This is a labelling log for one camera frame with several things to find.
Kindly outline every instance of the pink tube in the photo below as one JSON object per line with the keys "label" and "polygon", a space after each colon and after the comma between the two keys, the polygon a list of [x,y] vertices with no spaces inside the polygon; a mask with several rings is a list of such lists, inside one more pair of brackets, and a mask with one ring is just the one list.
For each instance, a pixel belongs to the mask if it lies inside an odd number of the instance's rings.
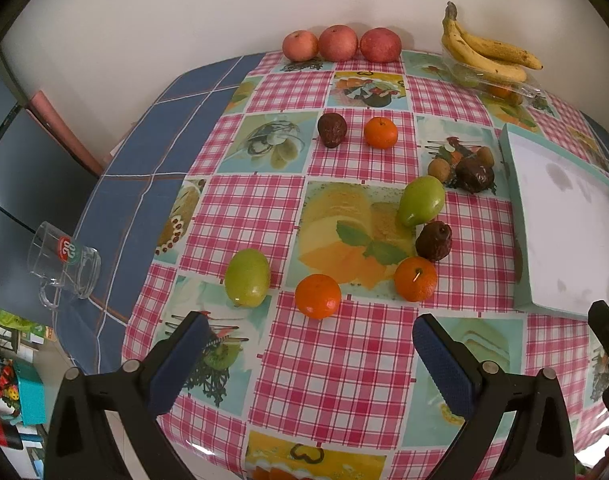
{"label": "pink tube", "polygon": [[94,156],[89,153],[84,145],[78,140],[71,129],[62,120],[56,109],[46,98],[43,91],[39,90],[31,98],[31,104],[40,114],[42,120],[49,126],[54,136],[57,137],[72,153],[81,160],[93,173],[100,176],[104,172],[102,165],[95,160]]}

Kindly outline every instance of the mug logo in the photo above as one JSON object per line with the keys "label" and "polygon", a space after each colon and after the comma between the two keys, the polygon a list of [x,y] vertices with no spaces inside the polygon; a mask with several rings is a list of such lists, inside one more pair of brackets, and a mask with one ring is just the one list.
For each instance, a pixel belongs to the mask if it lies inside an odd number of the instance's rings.
{"label": "mug logo", "polygon": [[68,236],[63,236],[58,240],[58,258],[69,265],[80,259],[80,251]]}

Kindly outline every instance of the glass mug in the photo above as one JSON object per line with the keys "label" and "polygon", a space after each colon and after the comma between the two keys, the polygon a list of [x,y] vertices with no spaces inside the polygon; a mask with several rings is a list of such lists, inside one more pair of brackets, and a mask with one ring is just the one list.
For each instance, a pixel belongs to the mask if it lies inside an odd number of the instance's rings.
{"label": "glass mug", "polygon": [[[91,295],[100,275],[100,254],[48,222],[42,222],[31,241],[27,265],[29,272],[41,279],[42,304],[56,308],[59,289],[69,290],[83,300]],[[46,297],[48,285],[56,288],[53,303]]]}

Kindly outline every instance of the white wall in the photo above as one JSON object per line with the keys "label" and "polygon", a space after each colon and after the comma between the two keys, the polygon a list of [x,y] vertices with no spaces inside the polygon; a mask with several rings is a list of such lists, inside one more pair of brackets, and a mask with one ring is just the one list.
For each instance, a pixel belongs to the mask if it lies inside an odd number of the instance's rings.
{"label": "white wall", "polygon": [[[452,0],[472,32],[532,50],[542,85],[609,130],[609,30],[587,0]],[[43,89],[104,156],[177,75],[280,48],[297,28],[385,26],[440,50],[447,0],[33,0],[3,42],[28,92]]]}

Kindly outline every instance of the blue gripper pad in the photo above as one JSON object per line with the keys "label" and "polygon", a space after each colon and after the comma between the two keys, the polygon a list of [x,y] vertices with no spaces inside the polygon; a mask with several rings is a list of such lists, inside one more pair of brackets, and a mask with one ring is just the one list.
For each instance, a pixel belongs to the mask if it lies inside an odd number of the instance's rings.
{"label": "blue gripper pad", "polygon": [[475,409],[475,387],[422,316],[413,324],[413,346],[451,412],[469,420]]}
{"label": "blue gripper pad", "polygon": [[153,347],[147,359],[156,352],[158,345],[158,353],[163,359],[149,381],[148,408],[152,415],[162,415],[171,410],[187,377],[202,356],[210,334],[208,318],[191,312],[168,339]]}

